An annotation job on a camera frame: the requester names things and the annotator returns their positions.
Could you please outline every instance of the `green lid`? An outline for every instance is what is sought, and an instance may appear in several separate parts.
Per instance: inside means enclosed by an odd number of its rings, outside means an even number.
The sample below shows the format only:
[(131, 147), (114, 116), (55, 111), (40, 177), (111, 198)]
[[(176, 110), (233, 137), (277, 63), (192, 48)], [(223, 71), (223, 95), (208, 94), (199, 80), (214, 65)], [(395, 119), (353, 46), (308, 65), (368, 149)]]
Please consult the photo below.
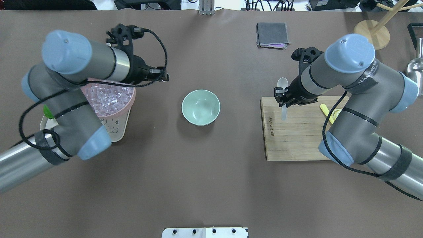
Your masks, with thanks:
[(52, 112), (50, 111), (50, 109), (47, 107), (47, 105), (44, 105), (43, 112), (44, 112), (44, 115), (46, 116), (46, 118), (54, 119), (54, 116), (53, 116)]

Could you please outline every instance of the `wooden base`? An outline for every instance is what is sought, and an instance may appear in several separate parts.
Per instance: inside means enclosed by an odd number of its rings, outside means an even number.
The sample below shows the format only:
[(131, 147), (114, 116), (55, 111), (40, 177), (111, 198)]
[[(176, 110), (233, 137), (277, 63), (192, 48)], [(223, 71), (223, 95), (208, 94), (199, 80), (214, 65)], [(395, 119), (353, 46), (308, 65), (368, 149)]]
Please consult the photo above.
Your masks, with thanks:
[(388, 29), (383, 26), (378, 32), (374, 35), (370, 34), (370, 30), (376, 26), (378, 22), (373, 20), (365, 20), (359, 22), (354, 27), (354, 33), (365, 36), (371, 44), (373, 44), (376, 50), (385, 48), (388, 45), (390, 35)]
[[(274, 97), (261, 98), (264, 145), (268, 161), (323, 161), (329, 160), (319, 152), (321, 130), (326, 116), (320, 110), (324, 103), (332, 108), (339, 96), (319, 96), (318, 102), (288, 108), (282, 121), (279, 104)], [(338, 108), (343, 108), (345, 97)]]

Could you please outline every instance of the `metal bracket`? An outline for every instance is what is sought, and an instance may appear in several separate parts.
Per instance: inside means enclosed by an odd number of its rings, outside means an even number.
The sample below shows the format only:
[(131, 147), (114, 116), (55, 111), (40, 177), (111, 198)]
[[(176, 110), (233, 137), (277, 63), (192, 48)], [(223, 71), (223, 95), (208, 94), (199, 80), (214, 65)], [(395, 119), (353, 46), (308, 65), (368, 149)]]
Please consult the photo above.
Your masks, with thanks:
[(200, 0), (198, 13), (200, 15), (214, 15), (214, 0)]
[(308, 67), (309, 64), (313, 63), (319, 56), (323, 54), (323, 51), (318, 50), (315, 47), (308, 47), (307, 49), (298, 48), (292, 55), (291, 59), (299, 61), (298, 63), (298, 75)]
[(273, 96), (275, 97), (276, 101), (279, 103), (279, 107), (282, 107), (283, 102), (283, 95), (287, 92), (287, 89), (283, 89), (281, 87), (275, 87)]
[(162, 238), (248, 238), (246, 227), (166, 228)]

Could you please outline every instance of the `wooden cutting board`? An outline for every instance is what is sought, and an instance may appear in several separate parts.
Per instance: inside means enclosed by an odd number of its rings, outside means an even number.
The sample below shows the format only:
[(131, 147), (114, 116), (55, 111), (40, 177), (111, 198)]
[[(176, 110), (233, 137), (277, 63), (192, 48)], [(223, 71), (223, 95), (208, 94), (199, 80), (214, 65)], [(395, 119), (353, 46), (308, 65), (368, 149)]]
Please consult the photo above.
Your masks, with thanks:
[[(268, 161), (329, 160), (319, 152), (321, 130), (326, 116), (320, 110), (324, 103), (330, 110), (340, 96), (320, 96), (318, 102), (288, 108), (287, 120), (282, 121), (281, 108), (274, 97), (261, 98), (264, 144)], [(346, 96), (337, 108), (343, 108)]]

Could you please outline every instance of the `light blue joint cap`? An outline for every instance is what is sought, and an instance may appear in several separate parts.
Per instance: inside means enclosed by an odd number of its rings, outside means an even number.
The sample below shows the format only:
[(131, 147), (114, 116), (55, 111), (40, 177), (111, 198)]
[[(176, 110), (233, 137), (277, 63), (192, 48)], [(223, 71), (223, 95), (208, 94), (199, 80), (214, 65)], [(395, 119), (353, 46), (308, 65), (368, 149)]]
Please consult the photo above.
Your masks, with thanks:
[(81, 147), (78, 151), (78, 156), (83, 160), (87, 160), (105, 151), (111, 145), (112, 141), (106, 128), (101, 126)]
[(25, 95), (32, 99), (34, 102), (38, 102), (40, 99), (38, 99), (34, 93), (32, 92), (30, 86), (29, 86), (29, 72), (25, 74), (25, 76), (22, 78), (21, 82), (22, 91), (25, 93)]
[[(342, 163), (344, 163), (348, 166), (351, 166), (354, 163), (354, 160), (352, 159), (352, 157), (348, 153), (348, 151), (345, 149), (345, 147), (329, 131), (326, 132), (326, 140), (327, 140), (327, 144), (329, 145), (330, 150), (336, 156), (336, 158), (339, 159), (339, 161), (341, 161)], [(335, 159), (329, 154), (329, 151), (326, 149), (326, 146), (324, 146), (323, 140), (320, 142), (319, 151), (324, 156), (331, 159), (333, 162), (336, 162)]]
[(348, 34), (327, 48), (324, 60), (332, 69), (352, 74), (369, 67), (375, 55), (374, 47), (367, 38), (359, 34)]
[(55, 30), (46, 36), (42, 56), (49, 69), (64, 75), (76, 74), (91, 60), (91, 43), (80, 34)]
[(409, 79), (402, 72), (399, 73), (404, 78), (404, 92), (402, 93), (402, 97), (398, 104), (390, 110), (392, 113), (402, 112), (407, 109), (408, 106), (414, 103), (419, 94), (419, 87), (417, 86), (417, 83)]

